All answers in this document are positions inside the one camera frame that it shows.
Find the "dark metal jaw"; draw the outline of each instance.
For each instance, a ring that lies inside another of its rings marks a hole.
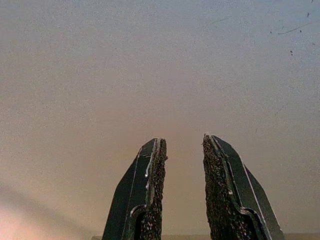
[[[263,188],[230,144],[204,135],[207,217],[215,240],[284,240]]]
[[[102,240],[161,239],[166,151],[162,138],[141,147],[115,190]]]

